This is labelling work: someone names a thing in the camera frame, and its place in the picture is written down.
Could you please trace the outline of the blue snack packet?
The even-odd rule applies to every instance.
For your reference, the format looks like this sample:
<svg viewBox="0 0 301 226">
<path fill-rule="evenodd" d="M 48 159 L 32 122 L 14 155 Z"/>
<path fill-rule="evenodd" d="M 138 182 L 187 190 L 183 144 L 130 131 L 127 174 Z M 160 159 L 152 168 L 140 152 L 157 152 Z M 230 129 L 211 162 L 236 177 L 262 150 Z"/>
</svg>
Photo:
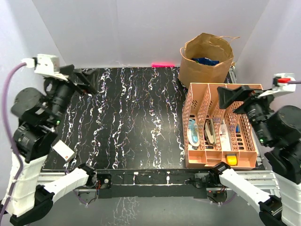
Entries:
<svg viewBox="0 0 301 226">
<path fill-rule="evenodd" d="M 200 58 L 192 58 L 192 60 L 196 63 L 207 65 L 207 66 L 215 66 L 220 63 L 218 60 L 211 60 L 206 57 L 200 57 Z"/>
</svg>

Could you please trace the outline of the brown paper bag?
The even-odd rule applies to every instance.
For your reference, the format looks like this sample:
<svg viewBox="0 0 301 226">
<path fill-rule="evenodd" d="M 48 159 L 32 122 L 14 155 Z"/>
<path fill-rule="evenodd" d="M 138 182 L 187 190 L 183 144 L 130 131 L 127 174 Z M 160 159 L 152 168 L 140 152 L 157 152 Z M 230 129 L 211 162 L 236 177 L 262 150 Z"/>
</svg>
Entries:
<svg viewBox="0 0 301 226">
<path fill-rule="evenodd" d="M 230 43 L 239 37 L 202 33 L 180 48 L 179 81 L 191 83 L 223 83 L 233 63 Z"/>
</svg>

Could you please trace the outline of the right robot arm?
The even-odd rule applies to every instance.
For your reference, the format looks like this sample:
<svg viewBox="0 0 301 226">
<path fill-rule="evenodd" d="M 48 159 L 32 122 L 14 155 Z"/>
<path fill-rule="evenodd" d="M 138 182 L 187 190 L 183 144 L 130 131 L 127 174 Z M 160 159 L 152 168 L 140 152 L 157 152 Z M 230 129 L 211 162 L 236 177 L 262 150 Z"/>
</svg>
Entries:
<svg viewBox="0 0 301 226">
<path fill-rule="evenodd" d="M 209 171 L 210 183 L 225 186 L 247 201 L 266 226 L 301 224 L 301 110 L 285 105 L 276 112 L 269 105 L 274 96 L 268 91 L 241 86 L 218 87 L 219 107 L 241 101 L 235 114 L 245 114 L 262 146 L 272 148 L 265 157 L 272 167 L 280 196 L 271 195 L 251 184 L 230 165 L 220 162 Z"/>
</svg>

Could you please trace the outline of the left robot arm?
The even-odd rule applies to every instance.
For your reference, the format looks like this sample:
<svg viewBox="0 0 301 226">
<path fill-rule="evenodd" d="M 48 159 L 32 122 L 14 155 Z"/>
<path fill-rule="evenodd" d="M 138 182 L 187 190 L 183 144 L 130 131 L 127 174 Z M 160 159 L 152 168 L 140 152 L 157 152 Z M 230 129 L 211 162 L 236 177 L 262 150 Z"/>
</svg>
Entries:
<svg viewBox="0 0 301 226">
<path fill-rule="evenodd" d="M 12 147 L 12 168 L 7 192 L 0 203 L 1 214 L 10 223 L 25 226 L 44 218 L 60 198 L 78 187 L 93 188 L 96 170 L 81 164 L 72 172 L 40 185 L 41 168 L 51 149 L 66 151 L 68 146 L 52 131 L 60 125 L 73 94 L 95 94 L 87 74 L 73 65 L 62 66 L 59 78 L 44 79 L 44 92 L 29 87 L 15 97 L 11 113 L 18 118 L 15 132 L 6 131 Z"/>
</svg>

